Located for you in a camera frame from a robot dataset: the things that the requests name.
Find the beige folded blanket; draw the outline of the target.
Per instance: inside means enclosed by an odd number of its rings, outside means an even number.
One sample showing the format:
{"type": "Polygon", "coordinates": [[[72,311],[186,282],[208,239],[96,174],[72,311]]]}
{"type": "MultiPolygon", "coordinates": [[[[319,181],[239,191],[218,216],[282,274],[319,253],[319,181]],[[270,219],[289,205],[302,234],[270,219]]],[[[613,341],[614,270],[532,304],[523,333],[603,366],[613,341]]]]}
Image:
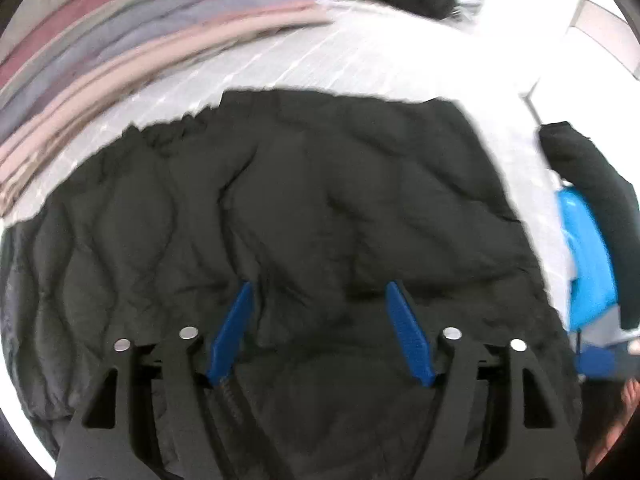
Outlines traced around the beige folded blanket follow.
{"type": "Polygon", "coordinates": [[[1,213],[7,214],[24,189],[92,118],[125,93],[191,58],[263,32],[326,24],[318,3],[288,3],[197,24],[148,41],[82,75],[39,114],[14,131],[1,151],[1,213]]]}

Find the black quilted puffer coat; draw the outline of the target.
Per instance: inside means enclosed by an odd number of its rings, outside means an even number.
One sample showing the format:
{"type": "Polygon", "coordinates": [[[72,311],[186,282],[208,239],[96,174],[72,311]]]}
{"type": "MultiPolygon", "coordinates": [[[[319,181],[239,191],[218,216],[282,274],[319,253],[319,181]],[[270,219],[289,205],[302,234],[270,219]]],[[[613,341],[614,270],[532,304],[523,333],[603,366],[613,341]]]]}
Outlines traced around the black quilted puffer coat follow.
{"type": "Polygon", "coordinates": [[[256,311],[207,393],[240,479],[402,479],[438,389],[384,308],[404,283],[428,334],[525,340],[571,427],[572,352],[524,226],[456,104],[230,91],[129,128],[1,249],[4,359],[51,454],[116,340],[213,333],[243,282],[256,311]]]}

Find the blue-grey folded blanket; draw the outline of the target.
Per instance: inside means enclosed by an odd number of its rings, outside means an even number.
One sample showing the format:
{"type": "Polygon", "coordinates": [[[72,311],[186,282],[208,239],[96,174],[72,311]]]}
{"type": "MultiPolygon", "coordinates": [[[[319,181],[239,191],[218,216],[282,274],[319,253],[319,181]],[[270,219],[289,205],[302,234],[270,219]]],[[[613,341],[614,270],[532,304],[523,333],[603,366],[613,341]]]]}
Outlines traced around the blue-grey folded blanket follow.
{"type": "Polygon", "coordinates": [[[116,56],[226,14],[282,1],[149,0],[130,6],[84,32],[60,53],[38,58],[34,67],[24,71],[26,79],[1,109],[1,139],[43,110],[55,93],[116,56]]]}

